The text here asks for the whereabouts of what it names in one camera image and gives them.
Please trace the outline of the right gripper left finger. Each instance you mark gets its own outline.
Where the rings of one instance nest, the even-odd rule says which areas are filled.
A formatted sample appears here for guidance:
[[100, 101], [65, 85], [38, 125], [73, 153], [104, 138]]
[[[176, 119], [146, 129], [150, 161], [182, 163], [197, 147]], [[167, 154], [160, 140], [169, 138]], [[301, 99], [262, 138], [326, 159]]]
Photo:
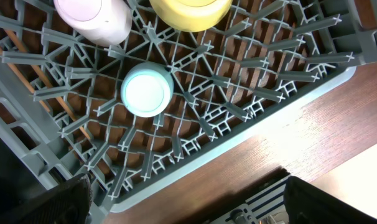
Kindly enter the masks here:
[[92, 203], [90, 178], [74, 176], [26, 201], [12, 184], [0, 178], [0, 223], [89, 223]]

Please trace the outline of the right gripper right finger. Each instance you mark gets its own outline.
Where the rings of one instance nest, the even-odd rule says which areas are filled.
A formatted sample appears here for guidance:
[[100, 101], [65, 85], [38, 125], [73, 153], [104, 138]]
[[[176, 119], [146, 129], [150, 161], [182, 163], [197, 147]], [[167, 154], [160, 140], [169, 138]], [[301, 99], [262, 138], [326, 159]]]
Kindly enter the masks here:
[[295, 176], [287, 179], [283, 198], [290, 224], [377, 224], [377, 219]]

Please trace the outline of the blue plastic cup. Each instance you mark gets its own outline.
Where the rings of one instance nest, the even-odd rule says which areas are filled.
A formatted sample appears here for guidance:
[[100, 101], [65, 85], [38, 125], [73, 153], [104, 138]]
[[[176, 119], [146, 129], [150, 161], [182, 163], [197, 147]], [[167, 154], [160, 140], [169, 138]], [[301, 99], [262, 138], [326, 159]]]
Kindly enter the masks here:
[[121, 85], [123, 105], [132, 114], [149, 118], [162, 113], [174, 92], [172, 74], [165, 67], [144, 62], [127, 73]]

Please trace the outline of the wooden chopstick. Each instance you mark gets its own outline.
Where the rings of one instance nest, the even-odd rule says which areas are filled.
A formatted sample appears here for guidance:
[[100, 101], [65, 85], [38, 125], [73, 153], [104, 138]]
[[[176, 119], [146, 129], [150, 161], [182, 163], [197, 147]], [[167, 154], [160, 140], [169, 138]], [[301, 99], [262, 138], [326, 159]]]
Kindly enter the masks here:
[[1, 62], [16, 65], [34, 88], [33, 100], [43, 101], [52, 117], [66, 117], [62, 137], [82, 133], [93, 140], [93, 91], [105, 50], [65, 23], [52, 1], [0, 1], [0, 46]]
[[[0, 46], [0, 56], [3, 54], [3, 49]], [[24, 84], [24, 86], [30, 91], [31, 94], [34, 93], [34, 88], [30, 85], [29, 81], [23, 76], [23, 74], [20, 72], [20, 70], [16, 67], [13, 63], [7, 64], [9, 68], [14, 72], [14, 74], [20, 79], [20, 81]], [[39, 101], [39, 103], [44, 107], [46, 112], [50, 112], [50, 108], [43, 102]]]

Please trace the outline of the pink plastic cup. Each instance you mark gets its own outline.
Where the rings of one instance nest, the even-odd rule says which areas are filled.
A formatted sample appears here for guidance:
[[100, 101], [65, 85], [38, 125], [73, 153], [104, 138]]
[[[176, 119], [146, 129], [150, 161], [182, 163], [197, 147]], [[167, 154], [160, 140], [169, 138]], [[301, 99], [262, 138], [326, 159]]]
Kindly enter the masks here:
[[123, 0], [54, 0], [59, 16], [92, 43], [108, 47], [130, 33], [132, 15]]

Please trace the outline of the yellow plastic bowl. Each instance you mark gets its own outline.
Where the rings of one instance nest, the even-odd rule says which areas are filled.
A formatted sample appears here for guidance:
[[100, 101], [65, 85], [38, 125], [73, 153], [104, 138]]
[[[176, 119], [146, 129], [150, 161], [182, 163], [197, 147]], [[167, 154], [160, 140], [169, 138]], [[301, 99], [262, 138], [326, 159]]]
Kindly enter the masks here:
[[169, 26], [184, 32], [207, 30], [227, 14], [232, 0], [150, 0], [156, 14]]

